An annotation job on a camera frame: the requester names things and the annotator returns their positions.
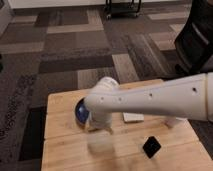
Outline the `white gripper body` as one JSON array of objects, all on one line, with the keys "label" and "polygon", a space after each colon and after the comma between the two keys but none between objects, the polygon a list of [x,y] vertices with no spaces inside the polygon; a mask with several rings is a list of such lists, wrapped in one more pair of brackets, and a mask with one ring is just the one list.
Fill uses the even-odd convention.
[{"label": "white gripper body", "polygon": [[112,114],[111,113],[94,113],[89,114],[88,131],[106,130],[112,132]]}]

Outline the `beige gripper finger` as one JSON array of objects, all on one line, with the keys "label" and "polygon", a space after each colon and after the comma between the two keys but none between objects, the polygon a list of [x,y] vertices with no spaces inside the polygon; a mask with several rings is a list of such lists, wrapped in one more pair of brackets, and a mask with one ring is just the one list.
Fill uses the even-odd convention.
[{"label": "beige gripper finger", "polygon": [[112,137],[108,132],[93,132],[87,136],[87,148],[92,155],[106,155],[112,150]]}]

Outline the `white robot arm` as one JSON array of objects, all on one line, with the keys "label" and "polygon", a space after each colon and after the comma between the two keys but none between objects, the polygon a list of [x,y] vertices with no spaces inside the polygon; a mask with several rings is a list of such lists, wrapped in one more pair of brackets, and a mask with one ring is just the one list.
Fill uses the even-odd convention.
[{"label": "white robot arm", "polygon": [[84,105],[93,129],[110,127],[117,112],[213,122],[213,72],[132,89],[103,77],[88,91]]}]

